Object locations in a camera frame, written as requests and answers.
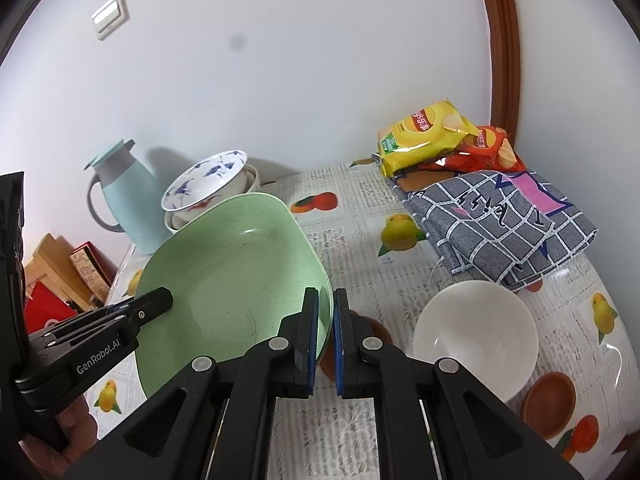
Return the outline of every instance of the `yellow chip bag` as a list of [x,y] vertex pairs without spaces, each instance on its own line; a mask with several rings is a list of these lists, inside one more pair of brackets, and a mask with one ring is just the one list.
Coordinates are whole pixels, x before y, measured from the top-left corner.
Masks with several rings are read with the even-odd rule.
[[479,131],[461,116],[449,101],[440,101],[405,117],[378,132],[378,153],[382,173],[396,171],[454,150],[468,136]]

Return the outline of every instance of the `brown trim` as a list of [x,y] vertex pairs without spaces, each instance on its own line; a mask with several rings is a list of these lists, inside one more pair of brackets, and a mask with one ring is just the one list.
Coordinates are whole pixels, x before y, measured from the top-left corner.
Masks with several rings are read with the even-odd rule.
[[628,449],[607,480],[638,480],[640,478],[640,440],[638,432],[627,435],[614,453]]
[[623,451],[629,451],[636,442],[640,440],[640,431],[625,435],[624,438],[618,444],[618,447],[611,454],[622,453]]
[[515,0],[484,0],[489,19],[491,124],[515,140],[520,112],[520,33]]

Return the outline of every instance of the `light switch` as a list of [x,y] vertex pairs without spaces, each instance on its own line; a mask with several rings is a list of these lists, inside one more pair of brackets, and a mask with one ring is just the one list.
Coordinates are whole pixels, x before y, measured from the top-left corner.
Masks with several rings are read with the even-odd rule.
[[91,19],[98,39],[103,40],[129,19],[127,5],[124,0],[109,0],[92,14]]

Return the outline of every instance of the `light blue thermos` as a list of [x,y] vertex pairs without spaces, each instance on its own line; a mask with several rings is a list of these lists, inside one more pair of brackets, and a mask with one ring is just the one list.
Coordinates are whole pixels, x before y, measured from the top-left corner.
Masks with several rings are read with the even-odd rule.
[[[95,170],[86,192],[86,202],[98,225],[107,231],[126,233],[140,251],[152,254],[171,233],[164,225],[164,211],[160,207],[162,189],[149,170],[129,152],[134,144],[133,140],[119,140],[86,165],[86,170]],[[98,182],[118,221],[116,225],[102,220],[91,202],[91,188]]]

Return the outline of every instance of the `red chip bag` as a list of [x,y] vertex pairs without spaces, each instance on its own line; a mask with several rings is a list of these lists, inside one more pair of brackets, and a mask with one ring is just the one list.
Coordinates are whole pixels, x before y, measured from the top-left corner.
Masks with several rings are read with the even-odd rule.
[[420,164],[421,170],[459,171],[471,173],[480,170],[525,171],[527,168],[516,155],[507,138],[507,132],[495,126],[478,126],[480,135],[466,136],[455,153],[438,160]]

